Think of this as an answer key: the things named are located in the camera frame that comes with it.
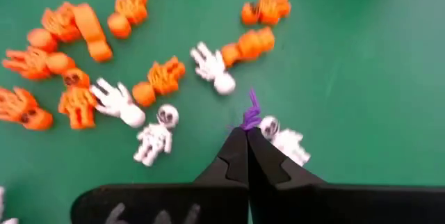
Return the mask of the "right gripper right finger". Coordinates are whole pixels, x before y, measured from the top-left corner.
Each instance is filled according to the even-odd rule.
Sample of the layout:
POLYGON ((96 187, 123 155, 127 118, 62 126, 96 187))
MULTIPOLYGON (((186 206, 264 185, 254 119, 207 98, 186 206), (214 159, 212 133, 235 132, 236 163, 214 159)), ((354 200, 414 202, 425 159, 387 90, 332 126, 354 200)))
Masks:
POLYGON ((254 224, 445 224, 445 186, 328 183, 247 133, 254 224))

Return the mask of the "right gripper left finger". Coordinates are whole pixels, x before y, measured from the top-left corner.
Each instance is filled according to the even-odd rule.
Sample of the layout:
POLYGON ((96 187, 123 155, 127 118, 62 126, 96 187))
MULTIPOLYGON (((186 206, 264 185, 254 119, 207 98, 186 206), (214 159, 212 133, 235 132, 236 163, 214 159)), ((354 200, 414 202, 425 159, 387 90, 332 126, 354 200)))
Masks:
POLYGON ((248 224, 248 142, 237 127, 215 159, 181 184, 109 184, 81 194, 72 224, 248 224))

